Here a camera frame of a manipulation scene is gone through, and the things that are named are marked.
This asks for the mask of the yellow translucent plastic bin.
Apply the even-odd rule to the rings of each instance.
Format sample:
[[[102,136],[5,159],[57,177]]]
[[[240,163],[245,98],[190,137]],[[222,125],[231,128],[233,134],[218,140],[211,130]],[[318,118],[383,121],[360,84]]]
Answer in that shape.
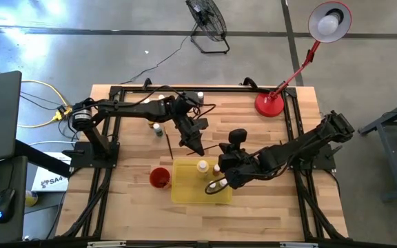
[[[205,178],[199,178],[197,175],[196,164],[201,161],[209,163],[208,175]],[[222,173],[218,176],[213,175],[213,167],[217,164],[215,158],[178,158],[174,159],[172,168],[172,201],[174,203],[209,203],[209,204],[226,204],[232,200],[232,189],[226,187],[216,194],[222,187],[219,185],[219,179],[223,177]],[[214,189],[210,189],[210,182],[216,183]]]

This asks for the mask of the red desk lamp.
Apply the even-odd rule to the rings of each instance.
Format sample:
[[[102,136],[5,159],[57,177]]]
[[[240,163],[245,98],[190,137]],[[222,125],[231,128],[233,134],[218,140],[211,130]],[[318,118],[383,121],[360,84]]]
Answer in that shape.
[[[284,97],[281,93],[313,60],[322,43],[333,43],[343,38],[352,25],[351,10],[342,2],[327,1],[317,6],[309,16],[308,31],[315,40],[299,69],[274,92],[260,93],[254,102],[256,111],[266,117],[278,116],[284,110]]]

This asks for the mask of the yellow power plug block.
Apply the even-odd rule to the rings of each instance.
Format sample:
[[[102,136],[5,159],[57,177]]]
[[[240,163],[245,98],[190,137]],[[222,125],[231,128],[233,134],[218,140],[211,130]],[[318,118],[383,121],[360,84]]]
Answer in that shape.
[[[57,111],[54,115],[55,121],[60,121],[62,119],[67,118],[72,113],[71,106],[60,106],[57,108]]]

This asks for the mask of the silver metal bracket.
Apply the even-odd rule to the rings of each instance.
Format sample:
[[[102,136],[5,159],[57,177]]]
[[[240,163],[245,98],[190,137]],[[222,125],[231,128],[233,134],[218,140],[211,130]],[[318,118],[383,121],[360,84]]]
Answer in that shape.
[[[126,247],[126,245],[127,243],[124,240],[100,240],[89,242],[86,248],[121,248]]]
[[[280,248],[319,248],[317,243],[310,242],[281,242]]]

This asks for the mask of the black floor fan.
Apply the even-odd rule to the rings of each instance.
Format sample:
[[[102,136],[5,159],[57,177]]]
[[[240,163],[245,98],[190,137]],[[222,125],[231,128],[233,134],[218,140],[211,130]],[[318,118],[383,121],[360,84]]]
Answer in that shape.
[[[214,0],[185,0],[185,3],[195,21],[190,34],[190,41],[202,54],[227,54],[230,51],[229,43],[226,40],[227,26]],[[198,28],[200,28],[210,40],[214,42],[224,42],[226,49],[221,51],[205,51],[194,40]]]

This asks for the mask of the white printed box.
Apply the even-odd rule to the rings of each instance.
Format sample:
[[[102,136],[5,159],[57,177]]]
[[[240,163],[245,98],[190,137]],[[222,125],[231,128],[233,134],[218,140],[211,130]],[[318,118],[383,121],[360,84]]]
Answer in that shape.
[[[68,188],[68,179],[42,167],[37,169],[31,187],[32,192],[65,192]]]

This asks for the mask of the black computer mouse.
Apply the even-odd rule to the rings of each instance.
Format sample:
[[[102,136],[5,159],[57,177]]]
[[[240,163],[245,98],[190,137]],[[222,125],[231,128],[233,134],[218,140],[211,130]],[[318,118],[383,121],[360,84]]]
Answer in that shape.
[[[16,191],[7,188],[0,192],[0,224],[7,223],[14,215]]]

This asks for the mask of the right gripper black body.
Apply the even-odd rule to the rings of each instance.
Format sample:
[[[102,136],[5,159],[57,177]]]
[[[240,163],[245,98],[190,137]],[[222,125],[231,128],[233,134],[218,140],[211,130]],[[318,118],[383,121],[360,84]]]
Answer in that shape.
[[[235,129],[229,133],[229,143],[220,143],[222,154],[236,154],[239,158],[239,164],[236,167],[228,169],[225,173],[227,184],[232,189],[238,189],[250,182],[258,175],[258,163],[255,158],[248,154],[241,143],[245,142],[247,131],[245,129]]]

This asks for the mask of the small yellow container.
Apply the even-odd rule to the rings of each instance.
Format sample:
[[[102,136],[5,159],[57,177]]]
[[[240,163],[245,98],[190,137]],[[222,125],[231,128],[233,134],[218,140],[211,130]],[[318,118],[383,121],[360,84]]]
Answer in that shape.
[[[36,192],[31,192],[31,191],[26,190],[26,193],[25,193],[25,206],[26,207],[32,207],[32,206],[36,205],[38,202],[38,199],[39,199],[39,197]]]

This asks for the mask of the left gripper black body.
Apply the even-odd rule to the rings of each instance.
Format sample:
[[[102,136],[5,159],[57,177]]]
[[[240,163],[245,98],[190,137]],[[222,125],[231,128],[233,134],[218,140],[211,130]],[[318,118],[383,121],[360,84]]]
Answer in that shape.
[[[198,139],[201,134],[195,127],[192,118],[186,115],[176,116],[174,118],[174,124],[175,128],[180,132],[182,142],[190,142]]]

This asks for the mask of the large yellow paint bottle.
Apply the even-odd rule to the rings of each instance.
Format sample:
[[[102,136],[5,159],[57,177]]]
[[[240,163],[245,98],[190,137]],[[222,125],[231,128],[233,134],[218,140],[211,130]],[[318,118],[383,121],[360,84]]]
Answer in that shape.
[[[199,178],[205,178],[208,175],[209,163],[207,161],[201,160],[196,164],[197,175]]]

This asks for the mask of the black desk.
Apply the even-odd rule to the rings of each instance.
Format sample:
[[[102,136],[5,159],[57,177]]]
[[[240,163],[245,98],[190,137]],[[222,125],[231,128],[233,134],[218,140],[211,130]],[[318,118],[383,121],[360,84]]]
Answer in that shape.
[[[27,158],[13,157],[0,161],[0,192],[13,188],[16,191],[14,215],[7,222],[0,224],[0,243],[21,240],[26,193]]]

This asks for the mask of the red plastic cup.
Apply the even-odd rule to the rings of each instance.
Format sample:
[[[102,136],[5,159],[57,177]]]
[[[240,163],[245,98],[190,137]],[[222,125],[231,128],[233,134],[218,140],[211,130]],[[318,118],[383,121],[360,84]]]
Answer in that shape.
[[[158,189],[167,189],[171,186],[171,173],[164,167],[157,167],[150,172],[151,186]]]

